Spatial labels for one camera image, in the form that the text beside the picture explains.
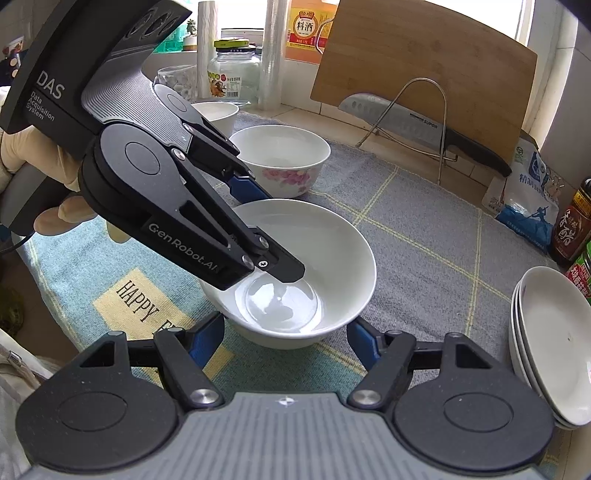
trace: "blue and white package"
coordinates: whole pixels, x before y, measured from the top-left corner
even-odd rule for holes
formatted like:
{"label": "blue and white package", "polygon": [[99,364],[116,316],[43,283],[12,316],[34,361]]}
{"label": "blue and white package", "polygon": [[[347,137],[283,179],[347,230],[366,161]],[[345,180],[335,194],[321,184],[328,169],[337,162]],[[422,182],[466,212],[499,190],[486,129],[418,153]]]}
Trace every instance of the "blue and white package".
{"label": "blue and white package", "polygon": [[507,179],[492,180],[482,204],[501,223],[547,252],[558,205],[546,190],[550,169],[533,139],[524,137],[515,148],[513,172]]}

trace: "green jar lid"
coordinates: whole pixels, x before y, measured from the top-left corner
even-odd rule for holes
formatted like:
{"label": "green jar lid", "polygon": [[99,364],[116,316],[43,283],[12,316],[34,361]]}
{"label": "green jar lid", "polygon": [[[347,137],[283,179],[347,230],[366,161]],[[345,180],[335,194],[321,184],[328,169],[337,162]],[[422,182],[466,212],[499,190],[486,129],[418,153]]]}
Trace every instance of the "green jar lid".
{"label": "green jar lid", "polygon": [[213,46],[216,48],[241,48],[247,47],[249,42],[247,38],[226,37],[213,42]]}

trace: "floral bowl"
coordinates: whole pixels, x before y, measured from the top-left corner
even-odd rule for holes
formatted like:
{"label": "floral bowl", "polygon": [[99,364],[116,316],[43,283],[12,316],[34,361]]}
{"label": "floral bowl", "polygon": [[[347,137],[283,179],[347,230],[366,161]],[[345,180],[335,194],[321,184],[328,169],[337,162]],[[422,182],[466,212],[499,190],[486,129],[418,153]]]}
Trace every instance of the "floral bowl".
{"label": "floral bowl", "polygon": [[310,190],[330,156],[330,145],[323,138],[286,125],[245,128],[230,141],[273,198],[295,198]]}

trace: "hand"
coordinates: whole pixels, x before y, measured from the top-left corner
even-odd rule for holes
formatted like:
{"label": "hand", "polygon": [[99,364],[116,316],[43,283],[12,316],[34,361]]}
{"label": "hand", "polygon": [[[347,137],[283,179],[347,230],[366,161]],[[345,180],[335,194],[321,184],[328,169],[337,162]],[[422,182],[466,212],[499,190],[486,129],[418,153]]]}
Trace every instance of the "hand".
{"label": "hand", "polygon": [[[0,107],[4,98],[0,92]],[[80,162],[63,148],[56,145],[35,127],[28,127],[14,135],[2,134],[0,130],[0,193],[8,185],[12,175],[30,163],[45,175],[62,182],[74,192],[79,192],[78,170]],[[55,208],[41,213],[35,220],[35,231],[41,235],[60,235],[92,220],[96,213],[81,195],[68,197]],[[109,236],[117,243],[124,243],[129,235],[107,223]]]}

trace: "pink flower pattern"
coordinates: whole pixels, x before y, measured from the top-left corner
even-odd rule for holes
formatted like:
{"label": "pink flower pattern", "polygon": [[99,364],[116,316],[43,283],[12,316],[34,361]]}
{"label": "pink flower pattern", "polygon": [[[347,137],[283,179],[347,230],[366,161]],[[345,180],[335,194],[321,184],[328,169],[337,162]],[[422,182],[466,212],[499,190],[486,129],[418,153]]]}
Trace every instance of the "pink flower pattern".
{"label": "pink flower pattern", "polygon": [[310,180],[316,176],[316,169],[277,170],[275,168],[265,168],[262,174],[266,179],[281,182],[282,185],[299,185],[298,192],[304,193],[310,188]]}

